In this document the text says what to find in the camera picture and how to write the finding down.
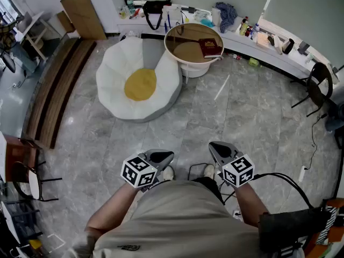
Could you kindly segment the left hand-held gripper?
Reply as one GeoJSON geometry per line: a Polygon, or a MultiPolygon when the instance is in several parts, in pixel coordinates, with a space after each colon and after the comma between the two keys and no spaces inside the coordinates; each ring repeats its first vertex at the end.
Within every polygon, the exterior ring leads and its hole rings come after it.
{"type": "Polygon", "coordinates": [[[165,149],[150,149],[134,154],[123,161],[121,177],[135,189],[151,186],[161,171],[174,159],[174,152],[165,149]]]}

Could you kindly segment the white egg-shaped beanbag chair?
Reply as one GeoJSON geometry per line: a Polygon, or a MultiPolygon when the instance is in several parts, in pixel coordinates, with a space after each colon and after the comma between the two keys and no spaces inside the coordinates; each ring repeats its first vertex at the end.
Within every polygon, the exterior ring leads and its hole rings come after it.
{"type": "Polygon", "coordinates": [[[116,118],[144,123],[176,102],[182,73],[162,40],[127,37],[105,51],[96,83],[99,101],[116,118]]]}

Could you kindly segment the maroon hardcover book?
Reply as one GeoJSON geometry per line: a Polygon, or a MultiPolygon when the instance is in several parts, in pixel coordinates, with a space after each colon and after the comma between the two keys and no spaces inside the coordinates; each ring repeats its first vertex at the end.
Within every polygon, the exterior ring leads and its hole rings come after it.
{"type": "Polygon", "coordinates": [[[214,38],[199,39],[198,43],[205,59],[219,58],[221,56],[222,48],[218,46],[214,38]]]}

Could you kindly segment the round glass side table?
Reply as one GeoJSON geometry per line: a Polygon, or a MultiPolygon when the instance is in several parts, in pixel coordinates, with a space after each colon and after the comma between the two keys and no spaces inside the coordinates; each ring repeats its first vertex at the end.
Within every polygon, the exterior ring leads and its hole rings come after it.
{"type": "Polygon", "coordinates": [[[199,39],[214,38],[224,52],[221,36],[212,28],[202,24],[187,23],[171,28],[164,37],[166,50],[180,63],[185,78],[197,78],[207,73],[210,65],[221,58],[205,59],[198,43],[199,39]]]}

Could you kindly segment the person's white shoe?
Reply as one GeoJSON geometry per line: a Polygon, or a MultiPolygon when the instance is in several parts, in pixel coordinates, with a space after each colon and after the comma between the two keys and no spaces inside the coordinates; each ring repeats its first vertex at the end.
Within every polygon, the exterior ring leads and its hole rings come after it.
{"type": "Polygon", "coordinates": [[[208,177],[210,179],[214,179],[214,175],[215,175],[215,166],[212,164],[208,164],[206,166],[206,168],[204,169],[203,172],[203,177],[208,177]]]}
{"type": "Polygon", "coordinates": [[[164,181],[173,181],[175,178],[174,170],[171,166],[167,166],[162,172],[164,181]]]}

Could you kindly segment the person's black shorts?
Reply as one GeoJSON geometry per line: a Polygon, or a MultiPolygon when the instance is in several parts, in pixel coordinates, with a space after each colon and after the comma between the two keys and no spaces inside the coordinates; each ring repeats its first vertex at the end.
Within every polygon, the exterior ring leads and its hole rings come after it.
{"type": "Polygon", "coordinates": [[[221,193],[218,189],[217,183],[214,179],[210,177],[199,177],[194,180],[193,182],[198,182],[205,186],[208,190],[210,190],[220,201],[223,205],[225,205],[225,202],[223,201],[223,198],[221,196],[221,193]]]}

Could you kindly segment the person's beige shirt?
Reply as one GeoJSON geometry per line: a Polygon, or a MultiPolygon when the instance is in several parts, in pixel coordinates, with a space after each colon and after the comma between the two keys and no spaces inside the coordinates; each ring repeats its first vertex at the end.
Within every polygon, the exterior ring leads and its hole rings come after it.
{"type": "Polygon", "coordinates": [[[82,233],[63,258],[266,258],[256,227],[234,219],[205,186],[169,181],[147,191],[130,220],[95,239],[82,233]]]}

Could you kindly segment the white curved ledge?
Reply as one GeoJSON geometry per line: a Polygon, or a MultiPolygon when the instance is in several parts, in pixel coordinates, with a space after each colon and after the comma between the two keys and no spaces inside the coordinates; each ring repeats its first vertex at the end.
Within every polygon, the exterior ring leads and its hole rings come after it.
{"type": "MultiPolygon", "coordinates": [[[[171,6],[165,6],[163,12],[160,27],[155,31],[149,27],[146,18],[140,16],[133,19],[129,17],[120,19],[118,24],[119,31],[137,30],[142,34],[164,36],[171,28],[176,26],[177,22],[180,23],[186,18],[188,18],[189,21],[183,24],[200,24],[194,20],[192,13],[183,11],[180,5],[172,4],[171,6]]],[[[242,54],[255,58],[260,63],[264,62],[278,68],[297,79],[309,76],[315,64],[313,59],[306,62],[307,56],[299,54],[295,49],[292,49],[289,54],[279,54],[273,45],[269,45],[269,48],[260,47],[256,44],[256,37],[250,39],[249,37],[240,35],[239,31],[227,31],[224,34],[220,34],[220,36],[224,43],[224,50],[231,50],[235,54],[242,54]]]]}

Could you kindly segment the black metal chair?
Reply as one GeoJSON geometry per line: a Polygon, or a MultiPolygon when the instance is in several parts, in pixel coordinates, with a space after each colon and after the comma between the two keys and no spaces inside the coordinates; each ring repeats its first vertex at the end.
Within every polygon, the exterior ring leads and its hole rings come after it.
{"type": "Polygon", "coordinates": [[[311,99],[311,101],[318,107],[315,111],[307,114],[306,116],[309,117],[312,114],[318,112],[322,106],[325,104],[326,101],[329,100],[333,93],[333,80],[330,71],[326,67],[325,64],[321,62],[317,62],[312,67],[312,70],[307,78],[299,79],[304,80],[306,82],[306,92],[307,96],[299,101],[298,103],[292,105],[291,107],[294,108],[301,104],[302,102],[306,101],[307,99],[311,99]],[[321,92],[320,84],[323,82],[327,82],[327,93],[324,95],[321,92]]]}

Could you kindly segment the orange notepad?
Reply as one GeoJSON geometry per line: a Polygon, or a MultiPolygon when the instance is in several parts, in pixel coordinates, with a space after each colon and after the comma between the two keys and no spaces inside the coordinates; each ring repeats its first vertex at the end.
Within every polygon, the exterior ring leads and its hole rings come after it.
{"type": "Polygon", "coordinates": [[[256,44],[260,47],[269,48],[270,42],[266,33],[258,32],[256,36],[256,44]]]}

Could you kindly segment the clear plastic bag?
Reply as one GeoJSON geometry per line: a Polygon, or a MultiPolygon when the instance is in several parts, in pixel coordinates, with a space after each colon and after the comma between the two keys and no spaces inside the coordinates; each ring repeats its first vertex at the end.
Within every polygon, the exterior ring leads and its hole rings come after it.
{"type": "Polygon", "coordinates": [[[127,30],[120,34],[120,38],[137,37],[141,38],[141,32],[137,30],[127,30]]]}

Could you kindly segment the white paper bag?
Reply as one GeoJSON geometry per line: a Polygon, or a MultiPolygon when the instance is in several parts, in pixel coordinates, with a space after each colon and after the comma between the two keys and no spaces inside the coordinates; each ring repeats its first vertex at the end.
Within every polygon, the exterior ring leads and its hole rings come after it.
{"type": "Polygon", "coordinates": [[[219,27],[221,23],[221,11],[218,8],[212,8],[212,23],[219,27]]]}

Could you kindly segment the blue checked cloth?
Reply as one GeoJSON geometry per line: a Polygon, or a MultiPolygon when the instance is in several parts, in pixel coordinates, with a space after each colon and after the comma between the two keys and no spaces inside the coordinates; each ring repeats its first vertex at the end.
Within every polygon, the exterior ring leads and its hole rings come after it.
{"type": "Polygon", "coordinates": [[[215,8],[220,10],[221,22],[219,31],[225,33],[227,29],[234,24],[238,16],[237,11],[234,6],[224,2],[217,2],[215,8]]]}

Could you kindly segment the brown wooden cabinet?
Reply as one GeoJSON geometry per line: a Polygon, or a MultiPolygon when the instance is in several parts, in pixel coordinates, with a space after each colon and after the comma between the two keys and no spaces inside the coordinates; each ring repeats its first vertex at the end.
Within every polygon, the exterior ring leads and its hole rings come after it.
{"type": "Polygon", "coordinates": [[[26,167],[35,166],[39,147],[34,141],[0,132],[0,177],[4,182],[27,182],[26,167]]]}

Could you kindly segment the small cardboard box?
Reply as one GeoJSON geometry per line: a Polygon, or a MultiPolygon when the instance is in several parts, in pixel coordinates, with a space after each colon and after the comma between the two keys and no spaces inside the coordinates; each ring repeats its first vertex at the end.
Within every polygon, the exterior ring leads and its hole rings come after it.
{"type": "Polygon", "coordinates": [[[64,11],[59,12],[56,16],[66,33],[73,33],[75,31],[74,25],[64,11]]]}

